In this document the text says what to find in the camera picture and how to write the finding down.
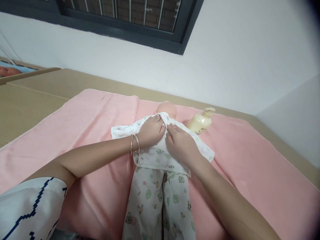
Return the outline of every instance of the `window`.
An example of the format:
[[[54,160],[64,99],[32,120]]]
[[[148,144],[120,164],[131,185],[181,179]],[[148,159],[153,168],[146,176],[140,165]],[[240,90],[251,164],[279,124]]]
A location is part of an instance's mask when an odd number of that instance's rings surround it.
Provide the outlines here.
[[[0,11],[183,55],[203,0],[0,0]]]

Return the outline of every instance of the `forearm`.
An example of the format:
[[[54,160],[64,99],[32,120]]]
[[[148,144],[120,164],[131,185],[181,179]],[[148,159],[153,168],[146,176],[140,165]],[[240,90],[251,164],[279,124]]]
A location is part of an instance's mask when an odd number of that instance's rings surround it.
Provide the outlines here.
[[[135,137],[133,137],[132,148],[138,149]],[[131,136],[78,147],[53,159],[25,181],[39,177],[56,177],[70,188],[76,179],[130,151]]]
[[[135,137],[132,144],[135,150]],[[78,147],[60,155],[54,161],[59,162],[76,178],[80,178],[130,151],[131,136]]]
[[[280,239],[263,216],[206,159],[199,161],[192,170],[209,193],[220,220],[234,239]]]

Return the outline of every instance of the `pant leg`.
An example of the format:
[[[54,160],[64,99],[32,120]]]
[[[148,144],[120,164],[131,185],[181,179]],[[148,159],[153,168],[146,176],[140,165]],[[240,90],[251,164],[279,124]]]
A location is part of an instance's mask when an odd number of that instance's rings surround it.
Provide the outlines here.
[[[196,239],[188,177],[175,172],[167,172],[166,177],[163,182],[164,239]]]
[[[161,240],[163,175],[162,170],[136,167],[123,227],[123,240]]]

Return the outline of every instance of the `hand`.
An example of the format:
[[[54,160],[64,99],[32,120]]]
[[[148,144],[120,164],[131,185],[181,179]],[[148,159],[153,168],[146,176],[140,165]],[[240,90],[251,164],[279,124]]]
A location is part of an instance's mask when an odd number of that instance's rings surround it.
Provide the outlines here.
[[[167,125],[167,130],[166,144],[170,155],[191,169],[197,160],[202,159],[196,142],[188,133],[172,123]]]
[[[140,148],[146,148],[157,144],[163,137],[166,126],[159,115],[149,117],[136,134]]]

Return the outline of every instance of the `cartoon print fabric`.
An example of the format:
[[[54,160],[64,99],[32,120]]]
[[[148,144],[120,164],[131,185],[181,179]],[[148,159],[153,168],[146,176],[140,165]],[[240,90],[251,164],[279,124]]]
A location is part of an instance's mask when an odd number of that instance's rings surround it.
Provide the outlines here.
[[[164,123],[167,124],[175,124],[187,133],[189,133],[199,148],[200,153],[211,162],[214,158],[214,152],[201,141],[201,139],[193,133],[190,129],[184,126],[182,123],[177,122],[173,118],[169,118],[169,115],[165,112],[158,113]],[[126,136],[131,136],[132,134],[137,134],[144,124],[144,122],[149,118],[152,117],[147,116],[139,121],[136,121],[130,126],[115,126],[111,128],[111,135],[113,139],[122,138]],[[152,147],[141,149],[140,154],[133,153],[133,159],[137,166],[145,167],[145,168],[152,168],[152,169],[160,169],[166,171],[174,171],[182,174],[186,174],[190,177],[190,170],[186,166],[182,166],[178,163],[169,153],[166,147],[166,133],[167,130],[160,140],[160,142]]]
[[[195,239],[188,177],[139,166],[136,169],[122,239],[160,240],[162,233],[164,239]]]
[[[189,133],[200,153],[211,162],[214,152],[182,123],[158,113],[164,123],[175,124]],[[113,139],[139,132],[147,116],[130,126],[111,129]],[[189,198],[190,170],[179,164],[166,148],[167,130],[160,142],[140,154],[133,153],[137,165],[133,175],[122,239],[195,239],[195,227]]]

